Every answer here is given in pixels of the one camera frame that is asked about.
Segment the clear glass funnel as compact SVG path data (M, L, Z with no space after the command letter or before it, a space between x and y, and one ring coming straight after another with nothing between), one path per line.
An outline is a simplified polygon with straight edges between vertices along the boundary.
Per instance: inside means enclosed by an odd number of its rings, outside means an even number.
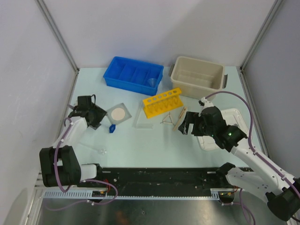
M147 84L151 88L155 88L157 86L157 82L158 82L158 80L156 78L150 78L150 79L147 80Z

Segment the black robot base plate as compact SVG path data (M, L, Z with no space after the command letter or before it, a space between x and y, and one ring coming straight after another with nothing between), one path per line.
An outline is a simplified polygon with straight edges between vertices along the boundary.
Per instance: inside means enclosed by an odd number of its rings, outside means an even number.
M105 188L107 181L113 184L109 192L117 193L179 193L193 189L230 189L236 191L217 167L207 168L100 168L96 182L82 182L81 188Z

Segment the clear glass test tube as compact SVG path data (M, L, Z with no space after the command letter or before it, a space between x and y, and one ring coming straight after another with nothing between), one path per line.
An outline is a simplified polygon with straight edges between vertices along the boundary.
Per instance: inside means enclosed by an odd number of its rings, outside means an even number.
M138 120L139 120L139 116L140 116L142 108L143 108L143 103L140 103L138 106L137 112L135 114L134 122L133 122L134 128L138 128Z

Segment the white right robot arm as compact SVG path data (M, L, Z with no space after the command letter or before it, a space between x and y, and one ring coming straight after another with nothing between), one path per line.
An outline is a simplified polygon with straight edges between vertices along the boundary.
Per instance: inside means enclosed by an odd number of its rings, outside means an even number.
M246 163L251 172L243 172L226 163L219 168L216 182L221 188L238 186L267 203L279 219L288 221L300 209L300 180L276 165L270 158L252 150L249 137L235 125L228 125L221 111L204 107L201 112L186 112L178 130L187 135L193 125L194 136L210 136L216 145Z

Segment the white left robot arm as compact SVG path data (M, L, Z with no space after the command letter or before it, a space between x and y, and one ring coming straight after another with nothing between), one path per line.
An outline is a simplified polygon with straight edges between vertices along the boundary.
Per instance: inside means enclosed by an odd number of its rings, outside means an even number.
M107 111L96 105L96 95L78 96L77 105L71 107L71 113L63 121L63 130L51 147L39 152L43 184L46 187L59 187L67 192L72 185L87 180L97 188L104 178L98 173L99 164L80 164L75 147L87 128L96 130L107 115Z

